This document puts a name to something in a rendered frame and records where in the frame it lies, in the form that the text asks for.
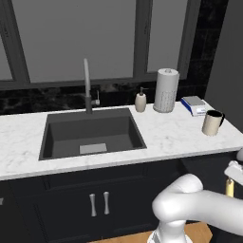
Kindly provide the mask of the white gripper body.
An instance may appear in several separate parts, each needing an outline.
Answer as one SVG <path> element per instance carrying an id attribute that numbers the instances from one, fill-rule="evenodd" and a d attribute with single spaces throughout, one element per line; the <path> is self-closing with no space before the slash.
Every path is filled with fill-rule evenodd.
<path id="1" fill-rule="evenodd" d="M 243 186 L 243 165 L 240 165 L 236 160 L 231 160 L 224 174 Z"/>

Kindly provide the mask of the beige wooden rolling pin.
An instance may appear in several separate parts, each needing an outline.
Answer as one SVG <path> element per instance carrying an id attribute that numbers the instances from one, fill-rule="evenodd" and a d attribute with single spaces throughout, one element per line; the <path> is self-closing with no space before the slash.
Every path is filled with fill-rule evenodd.
<path id="1" fill-rule="evenodd" d="M 230 197 L 234 196 L 234 181 L 231 178 L 226 180 L 225 194 Z"/>

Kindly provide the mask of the dark drawer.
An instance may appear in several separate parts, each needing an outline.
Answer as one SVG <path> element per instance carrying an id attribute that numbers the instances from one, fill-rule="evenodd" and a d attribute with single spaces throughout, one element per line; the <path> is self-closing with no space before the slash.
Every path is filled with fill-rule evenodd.
<path id="1" fill-rule="evenodd" d="M 224 171 L 231 160 L 236 160 L 236 152 L 183 158 L 181 161 L 185 171 L 196 175 L 205 190 L 224 194 L 227 180 Z"/>

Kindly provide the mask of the blue and white kitchen scale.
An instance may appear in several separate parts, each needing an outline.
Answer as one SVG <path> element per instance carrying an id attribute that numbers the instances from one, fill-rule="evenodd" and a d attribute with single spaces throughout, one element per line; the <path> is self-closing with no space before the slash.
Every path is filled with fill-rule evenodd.
<path id="1" fill-rule="evenodd" d="M 207 112 L 206 103 L 198 96 L 182 97 L 180 102 L 191 113 L 193 117 L 204 116 Z"/>

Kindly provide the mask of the white paper towel roll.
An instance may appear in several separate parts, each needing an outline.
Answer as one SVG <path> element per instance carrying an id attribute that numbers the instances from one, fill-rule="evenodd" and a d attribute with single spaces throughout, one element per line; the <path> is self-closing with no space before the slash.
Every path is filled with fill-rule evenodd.
<path id="1" fill-rule="evenodd" d="M 159 113 L 173 111 L 178 92 L 179 73 L 172 68 L 158 70 L 155 101 L 153 108 Z"/>

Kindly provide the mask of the dark cupboard door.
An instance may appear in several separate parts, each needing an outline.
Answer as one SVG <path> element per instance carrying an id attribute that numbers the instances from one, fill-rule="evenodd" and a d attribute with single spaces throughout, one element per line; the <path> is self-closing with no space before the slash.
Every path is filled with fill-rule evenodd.
<path id="1" fill-rule="evenodd" d="M 90 194 L 95 194 L 96 213 L 91 216 Z M 71 190 L 33 199 L 38 243 L 87 243 L 99 239 L 100 216 L 95 190 Z"/>
<path id="2" fill-rule="evenodd" d="M 103 184 L 101 193 L 108 192 L 109 214 L 103 214 L 104 237 L 151 231 L 158 226 L 152 202 L 165 188 L 159 179 Z"/>

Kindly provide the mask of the beige soap dispenser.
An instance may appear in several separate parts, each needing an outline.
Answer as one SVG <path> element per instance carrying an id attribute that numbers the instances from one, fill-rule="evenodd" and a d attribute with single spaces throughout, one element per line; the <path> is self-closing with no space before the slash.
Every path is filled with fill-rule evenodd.
<path id="1" fill-rule="evenodd" d="M 137 112 L 144 112 L 146 108 L 146 95 L 143 92 L 143 88 L 137 94 L 135 99 L 135 108 Z"/>

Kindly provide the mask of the dark panel below sink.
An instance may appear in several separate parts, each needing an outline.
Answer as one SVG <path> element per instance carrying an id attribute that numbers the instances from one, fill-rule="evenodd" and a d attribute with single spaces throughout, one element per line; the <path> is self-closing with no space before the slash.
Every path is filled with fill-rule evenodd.
<path id="1" fill-rule="evenodd" d="M 176 178 L 178 175 L 176 166 L 135 164 L 43 176 L 43 183 L 46 190 L 58 190 L 137 179 Z"/>

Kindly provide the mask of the dark grey sink basin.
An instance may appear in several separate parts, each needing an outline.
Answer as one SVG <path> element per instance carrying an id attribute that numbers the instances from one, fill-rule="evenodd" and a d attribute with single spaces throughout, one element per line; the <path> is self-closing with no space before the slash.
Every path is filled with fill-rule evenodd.
<path id="1" fill-rule="evenodd" d="M 39 160 L 146 147 L 128 108 L 48 114 Z"/>

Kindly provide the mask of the grey sink tap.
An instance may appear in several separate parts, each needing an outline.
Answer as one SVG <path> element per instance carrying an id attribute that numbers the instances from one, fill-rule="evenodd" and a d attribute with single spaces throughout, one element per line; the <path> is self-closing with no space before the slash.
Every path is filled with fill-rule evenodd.
<path id="1" fill-rule="evenodd" d="M 85 85 L 85 94 L 84 94 L 85 109 L 86 109 L 87 114 L 91 114 L 92 106 L 100 104 L 100 97 L 98 94 L 98 97 L 96 100 L 92 100 L 92 98 L 91 98 L 91 94 L 90 94 L 91 82 L 90 82 L 90 77 L 89 77 L 88 61 L 86 58 L 84 58 L 84 85 Z"/>

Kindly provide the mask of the grey framed window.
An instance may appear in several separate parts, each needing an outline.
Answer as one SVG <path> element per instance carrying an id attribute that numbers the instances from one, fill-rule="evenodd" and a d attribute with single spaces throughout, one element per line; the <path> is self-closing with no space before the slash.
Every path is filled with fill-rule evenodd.
<path id="1" fill-rule="evenodd" d="M 0 90 L 185 78 L 201 0 L 0 0 Z"/>

